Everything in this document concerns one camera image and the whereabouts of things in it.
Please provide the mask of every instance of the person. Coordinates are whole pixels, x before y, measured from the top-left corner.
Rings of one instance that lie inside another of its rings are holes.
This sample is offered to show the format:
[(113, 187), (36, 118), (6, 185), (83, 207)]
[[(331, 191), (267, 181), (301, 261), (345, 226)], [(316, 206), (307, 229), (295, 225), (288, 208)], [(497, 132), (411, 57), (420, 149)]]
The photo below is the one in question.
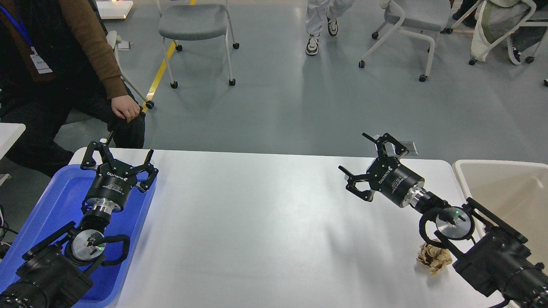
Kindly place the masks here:
[[(469, 9), (471, 9), (474, 4), (477, 3), (477, 0), (463, 0), (463, 3), (460, 5), (459, 9), (453, 14), (454, 20), (459, 20)], [(463, 24), (469, 28), (476, 27), (476, 10), (472, 11), (468, 17), (463, 20)]]
[(54, 141), (73, 108), (105, 122), (118, 147), (144, 143), (145, 114), (90, 4), (0, 0), (0, 118), (26, 126), (6, 156), (49, 177), (73, 155)]
[[(543, 9), (548, 4), (548, 0), (534, 0), (534, 2), (537, 11)], [(545, 33), (546, 27), (520, 27), (516, 32), (508, 36), (506, 39), (506, 46), (510, 62), (514, 65), (520, 65), (521, 53), (529, 47), (539, 43)]]
[(306, 32), (309, 35), (306, 44), (306, 54), (315, 56), (318, 54), (319, 33), (327, 20), (329, 35), (336, 36), (339, 32), (337, 18), (348, 10), (354, 0), (308, 0), (306, 10)]

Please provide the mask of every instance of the lanyard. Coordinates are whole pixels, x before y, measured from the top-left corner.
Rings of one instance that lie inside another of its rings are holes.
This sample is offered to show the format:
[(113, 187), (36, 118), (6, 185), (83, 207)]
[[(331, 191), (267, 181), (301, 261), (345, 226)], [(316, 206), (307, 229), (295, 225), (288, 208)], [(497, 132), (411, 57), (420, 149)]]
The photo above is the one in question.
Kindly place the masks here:
[(12, 22), (14, 28), (21, 34), (23, 39), (29, 44), (29, 46), (32, 47), (31, 42), (31, 36), (27, 31), (27, 28), (25, 27), (25, 24), (23, 23), (23, 19), (21, 18), (21, 14), (19, 14), (19, 8), (17, 8), (17, 4), (15, 5), (15, 10), (17, 11), (17, 17), (19, 17), (19, 22), (13, 18), (13, 16), (8, 12), (8, 10), (5, 9), (5, 7), (0, 5), (0, 10), (4, 12), (4, 15), (9, 19), (9, 21)]

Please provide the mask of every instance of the robotic arm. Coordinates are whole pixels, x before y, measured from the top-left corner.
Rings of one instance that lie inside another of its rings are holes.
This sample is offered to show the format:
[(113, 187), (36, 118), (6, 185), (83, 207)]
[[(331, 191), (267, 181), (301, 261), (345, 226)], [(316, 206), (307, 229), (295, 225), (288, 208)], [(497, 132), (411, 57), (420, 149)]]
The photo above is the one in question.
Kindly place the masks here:
[[(408, 150), (390, 134), (362, 135), (375, 143), (378, 157), (365, 174), (354, 175), (339, 166), (346, 174), (347, 190), (368, 202), (378, 191), (399, 207), (410, 205), (421, 213), (421, 237), (428, 244), (449, 249), (457, 258), (453, 267), (464, 280), (485, 296), (496, 290), (502, 293), (504, 302), (493, 308), (504, 307), (510, 300), (523, 308), (548, 308), (548, 276), (543, 273), (544, 264), (533, 265), (527, 261), (531, 255), (524, 245), (527, 238), (472, 198), (462, 207), (452, 207), (426, 191), (424, 179), (399, 161)], [(386, 143), (395, 146), (396, 156), (388, 156)], [(358, 182), (368, 182), (370, 190), (359, 190)], [(475, 226), (472, 217), (485, 224), (486, 235), (463, 253), (451, 240), (472, 238)], [(434, 234), (441, 242), (433, 241), (426, 234), (428, 221), (436, 224)]]
[[(133, 186), (146, 192), (158, 169), (150, 162), (153, 150), (137, 167), (115, 159), (109, 150), (111, 139), (112, 134), (105, 143), (92, 141), (85, 152), (81, 169), (95, 170), (96, 175), (82, 202), (84, 217), (80, 224), (75, 227), (76, 223), (70, 221), (22, 256), (25, 263), (16, 272), (20, 279), (0, 294), (1, 308), (72, 307), (93, 286), (89, 278), (93, 271), (127, 258), (129, 237), (104, 236), (105, 229), (111, 214), (124, 209)], [(99, 166), (93, 159), (95, 151), (103, 161)], [(138, 181), (137, 175), (142, 172), (148, 177)], [(123, 242), (122, 255), (106, 261), (106, 244), (116, 242)], [(83, 271), (78, 268), (87, 265)]]

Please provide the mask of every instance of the beige bin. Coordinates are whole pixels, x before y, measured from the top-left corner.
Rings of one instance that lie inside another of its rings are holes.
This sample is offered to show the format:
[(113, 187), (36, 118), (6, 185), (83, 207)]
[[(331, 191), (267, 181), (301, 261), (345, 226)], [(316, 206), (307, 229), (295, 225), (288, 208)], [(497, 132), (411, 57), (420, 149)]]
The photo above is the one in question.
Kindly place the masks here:
[[(453, 169), (466, 198), (474, 198), (529, 239), (532, 255), (527, 260), (548, 264), (548, 165), (464, 159)], [(476, 229), (485, 234), (483, 224)]]

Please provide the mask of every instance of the sneaker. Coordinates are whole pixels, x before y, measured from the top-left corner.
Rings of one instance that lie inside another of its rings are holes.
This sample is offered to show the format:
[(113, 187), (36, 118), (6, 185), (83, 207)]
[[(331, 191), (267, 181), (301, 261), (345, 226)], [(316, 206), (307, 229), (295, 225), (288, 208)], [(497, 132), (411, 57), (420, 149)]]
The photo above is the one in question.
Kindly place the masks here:
[(475, 28), (477, 22), (478, 21), (474, 18), (474, 15), (470, 14), (470, 16), (466, 17), (463, 20), (463, 25), (467, 26), (468, 28)]
[(315, 36), (310, 35), (309, 42), (306, 45), (306, 54), (307, 55), (317, 55), (318, 54), (318, 45), (319, 45), (319, 35)]
[(327, 17), (327, 32), (329, 32), (329, 35), (331, 36), (336, 36), (337, 35), (337, 32), (339, 32), (339, 23), (337, 22), (337, 19), (335, 19), (335, 21), (333, 21), (333, 19), (329, 18), (329, 16), (327, 16), (327, 10), (329, 8), (326, 9), (326, 17)]
[(506, 46), (508, 47), (508, 57), (510, 58), (510, 62), (512, 62), (514, 65), (520, 65), (521, 52), (513, 46), (510, 36), (508, 36), (508, 38), (506, 39)]
[(462, 16), (464, 15), (464, 13), (461, 13), (459, 10), (456, 11), (455, 14), (453, 14), (453, 20), (459, 20)]

